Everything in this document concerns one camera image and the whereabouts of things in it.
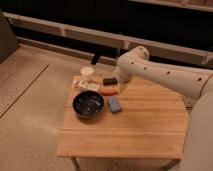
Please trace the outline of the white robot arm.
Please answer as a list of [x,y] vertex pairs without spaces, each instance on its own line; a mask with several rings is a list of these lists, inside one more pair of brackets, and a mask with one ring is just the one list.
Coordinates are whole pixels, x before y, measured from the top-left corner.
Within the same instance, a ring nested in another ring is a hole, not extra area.
[[143,46],[117,60],[121,84],[143,77],[196,101],[191,110],[178,171],[213,171],[213,70],[149,61]]

